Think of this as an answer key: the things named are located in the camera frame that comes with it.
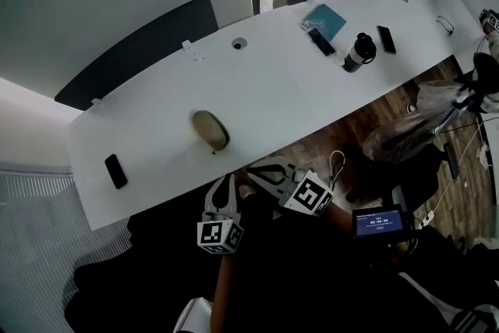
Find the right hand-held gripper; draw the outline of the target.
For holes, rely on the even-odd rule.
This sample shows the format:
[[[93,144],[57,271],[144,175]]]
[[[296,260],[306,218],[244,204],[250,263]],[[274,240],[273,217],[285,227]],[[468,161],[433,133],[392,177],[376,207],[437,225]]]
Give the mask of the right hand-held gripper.
[[[306,215],[321,215],[333,191],[313,170],[298,168],[285,157],[264,158],[248,167],[248,177],[278,199],[280,207]]]

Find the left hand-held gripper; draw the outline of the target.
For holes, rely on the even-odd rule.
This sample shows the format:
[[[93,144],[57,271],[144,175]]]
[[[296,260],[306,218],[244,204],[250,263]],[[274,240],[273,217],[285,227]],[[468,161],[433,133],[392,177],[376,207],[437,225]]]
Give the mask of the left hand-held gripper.
[[[235,253],[244,233],[240,221],[235,176],[227,174],[205,196],[205,212],[197,223],[197,245],[211,254]]]

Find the olive glasses case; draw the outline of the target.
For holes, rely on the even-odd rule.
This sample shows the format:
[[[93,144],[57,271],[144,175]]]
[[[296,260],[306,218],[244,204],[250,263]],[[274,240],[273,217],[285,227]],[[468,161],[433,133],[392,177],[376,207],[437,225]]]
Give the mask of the olive glasses case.
[[[223,151],[228,146],[230,141],[228,130],[213,113],[197,110],[192,114],[191,122],[197,135],[211,148],[213,154]]]

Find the person's right forearm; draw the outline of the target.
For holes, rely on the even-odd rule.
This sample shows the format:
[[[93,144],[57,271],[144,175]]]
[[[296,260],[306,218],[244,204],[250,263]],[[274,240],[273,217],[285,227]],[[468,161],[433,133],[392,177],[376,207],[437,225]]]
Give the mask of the person's right forearm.
[[[324,217],[332,224],[337,230],[353,236],[354,228],[352,215],[347,211],[342,210],[334,203],[329,203],[324,212]]]

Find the person's left forearm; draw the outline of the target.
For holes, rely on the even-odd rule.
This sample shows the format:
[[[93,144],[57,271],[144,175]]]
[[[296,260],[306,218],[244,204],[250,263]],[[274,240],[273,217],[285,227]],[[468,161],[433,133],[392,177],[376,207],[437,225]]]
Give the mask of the person's left forearm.
[[[235,275],[236,255],[225,254],[221,259],[218,272],[218,280],[214,292],[214,300],[211,309],[210,330],[211,333],[222,333],[232,285]]]

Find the person's black clothing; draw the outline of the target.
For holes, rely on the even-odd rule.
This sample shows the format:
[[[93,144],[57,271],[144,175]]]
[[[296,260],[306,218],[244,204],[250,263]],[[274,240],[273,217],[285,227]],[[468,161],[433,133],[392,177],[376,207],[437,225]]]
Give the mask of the person's black clothing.
[[[222,333],[499,333],[499,289],[444,244],[377,267],[318,218],[240,199],[242,241]]]

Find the wrist-mounted screen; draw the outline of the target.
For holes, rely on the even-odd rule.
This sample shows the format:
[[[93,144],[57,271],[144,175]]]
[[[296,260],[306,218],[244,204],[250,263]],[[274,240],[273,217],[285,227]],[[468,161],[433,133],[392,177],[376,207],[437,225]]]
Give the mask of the wrist-mounted screen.
[[[355,239],[400,243],[407,240],[412,224],[400,204],[355,209],[352,212]]]

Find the black smartphone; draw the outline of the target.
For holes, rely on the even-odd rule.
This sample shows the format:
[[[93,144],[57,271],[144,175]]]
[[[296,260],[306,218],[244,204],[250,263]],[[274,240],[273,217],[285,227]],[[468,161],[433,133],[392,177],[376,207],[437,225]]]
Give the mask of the black smartphone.
[[[335,49],[330,44],[330,42],[324,37],[324,35],[317,28],[309,30],[308,35],[311,41],[319,48],[319,50],[324,56],[328,57],[336,52]]]
[[[124,173],[121,164],[115,154],[111,154],[104,160],[108,174],[113,182],[114,187],[120,190],[127,185],[128,179]]]
[[[377,26],[377,31],[384,51],[394,55],[396,53],[396,48],[391,31],[384,26]]]

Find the black water bottle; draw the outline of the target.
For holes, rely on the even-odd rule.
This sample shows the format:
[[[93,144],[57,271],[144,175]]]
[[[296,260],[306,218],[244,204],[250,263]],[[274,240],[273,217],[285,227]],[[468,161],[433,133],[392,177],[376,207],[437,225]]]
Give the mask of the black water bottle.
[[[370,64],[377,55],[377,47],[370,35],[359,33],[350,52],[345,57],[343,69],[348,73],[354,73],[361,66]]]

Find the teal notebook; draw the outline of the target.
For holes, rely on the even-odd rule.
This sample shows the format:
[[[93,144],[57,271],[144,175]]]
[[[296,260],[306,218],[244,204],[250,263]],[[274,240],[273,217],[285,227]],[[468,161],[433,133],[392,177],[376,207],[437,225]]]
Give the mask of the teal notebook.
[[[331,42],[345,24],[346,21],[333,9],[325,4],[319,4],[301,20],[299,26],[306,32],[317,29],[328,42]]]

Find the long dark desk divider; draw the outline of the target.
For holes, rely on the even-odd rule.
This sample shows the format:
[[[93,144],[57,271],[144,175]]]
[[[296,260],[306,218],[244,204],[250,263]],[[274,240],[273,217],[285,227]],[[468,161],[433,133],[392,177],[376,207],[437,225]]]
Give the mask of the long dark desk divider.
[[[78,73],[56,95],[59,104],[86,111],[156,62],[219,29],[211,0],[192,0],[134,31]]]

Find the black chair backrest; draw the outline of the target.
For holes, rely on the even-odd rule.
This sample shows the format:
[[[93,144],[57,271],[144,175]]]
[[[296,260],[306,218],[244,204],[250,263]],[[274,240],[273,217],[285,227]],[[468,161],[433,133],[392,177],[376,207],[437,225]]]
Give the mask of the black chair backrest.
[[[499,62],[491,55],[477,52],[473,56],[472,80],[485,94],[499,93]]]

